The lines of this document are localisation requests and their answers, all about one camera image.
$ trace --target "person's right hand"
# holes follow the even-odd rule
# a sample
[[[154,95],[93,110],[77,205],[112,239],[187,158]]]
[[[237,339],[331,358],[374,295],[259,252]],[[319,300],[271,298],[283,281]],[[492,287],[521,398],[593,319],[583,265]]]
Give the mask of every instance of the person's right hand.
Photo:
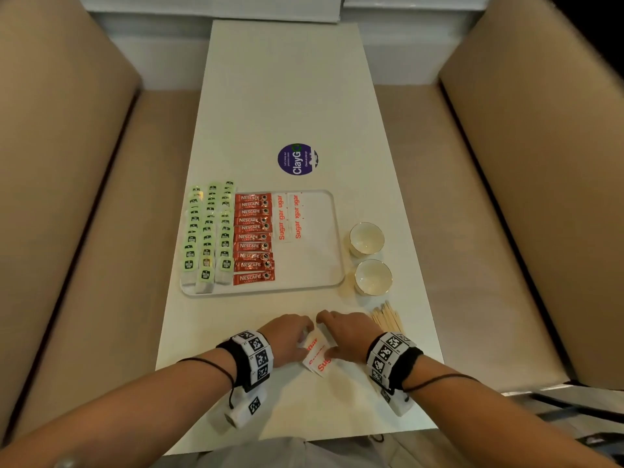
[[[324,323],[338,344],[327,350],[325,356],[354,363],[366,363],[369,346],[384,332],[368,315],[361,312],[340,314],[324,310],[316,316],[316,323]]]

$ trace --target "black string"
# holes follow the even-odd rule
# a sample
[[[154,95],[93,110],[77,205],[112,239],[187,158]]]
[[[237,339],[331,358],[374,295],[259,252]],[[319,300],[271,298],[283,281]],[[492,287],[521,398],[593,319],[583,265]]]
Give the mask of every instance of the black string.
[[[203,363],[206,363],[206,364],[209,364],[209,365],[215,367],[216,369],[221,371],[225,376],[227,376],[228,379],[230,380],[231,385],[232,385],[232,390],[230,391],[230,399],[229,399],[228,403],[230,404],[230,409],[234,409],[234,405],[232,405],[232,394],[234,394],[234,378],[232,377],[232,375],[229,372],[227,372],[226,370],[221,368],[221,366],[219,366],[217,363],[213,363],[212,361],[208,361],[207,359],[199,358],[197,356],[193,356],[191,358],[181,359],[180,361],[178,361],[178,363],[179,362],[183,362],[183,361],[201,361]]]
[[[472,377],[472,376],[468,376],[467,374],[451,373],[451,374],[443,374],[441,376],[434,377],[433,379],[429,379],[428,381],[425,381],[422,384],[415,385],[414,387],[409,387],[407,389],[403,389],[403,392],[413,393],[414,391],[418,391],[419,389],[422,389],[426,385],[433,384],[434,382],[440,381],[440,379],[446,379],[447,377],[465,377],[466,379],[472,379],[473,381],[477,381],[477,383],[479,383],[479,379],[476,379],[475,377]]]

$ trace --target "tiled floor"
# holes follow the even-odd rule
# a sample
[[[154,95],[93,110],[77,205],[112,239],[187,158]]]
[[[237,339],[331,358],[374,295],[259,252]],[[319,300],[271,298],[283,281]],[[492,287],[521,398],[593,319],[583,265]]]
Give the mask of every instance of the tiled floor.
[[[624,413],[624,393],[591,387],[566,387],[546,394],[598,409]],[[515,396],[514,401],[533,413],[553,410],[552,406]],[[554,422],[574,438],[597,432],[624,433],[624,424],[577,416]],[[391,468],[471,468],[474,467],[450,444],[439,430],[385,434],[384,442],[376,444],[379,453]]]

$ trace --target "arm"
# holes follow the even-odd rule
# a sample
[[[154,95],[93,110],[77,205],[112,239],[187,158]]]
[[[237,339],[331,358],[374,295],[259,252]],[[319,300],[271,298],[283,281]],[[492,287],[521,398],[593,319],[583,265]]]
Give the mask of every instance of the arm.
[[[365,364],[368,348],[383,330],[362,313],[326,310],[324,323],[338,343],[326,356]],[[414,387],[457,371],[420,356],[403,381]],[[556,427],[470,379],[451,377],[410,394],[448,439],[474,464],[491,468],[614,468],[607,458]]]
[[[302,361],[302,331],[308,317],[284,315],[260,328],[273,351],[275,368]],[[229,352],[200,355],[236,380]],[[0,451],[3,468],[52,468],[71,456],[80,468],[148,467],[171,448],[216,401],[231,389],[222,372],[198,361],[183,361],[141,377],[44,425]]]

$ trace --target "purple round sticker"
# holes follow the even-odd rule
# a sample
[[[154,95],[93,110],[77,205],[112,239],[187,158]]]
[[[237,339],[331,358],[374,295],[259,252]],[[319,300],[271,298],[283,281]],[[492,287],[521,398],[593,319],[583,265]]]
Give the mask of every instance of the purple round sticker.
[[[318,165],[318,154],[310,146],[295,143],[282,148],[277,156],[279,167],[289,174],[309,174]]]

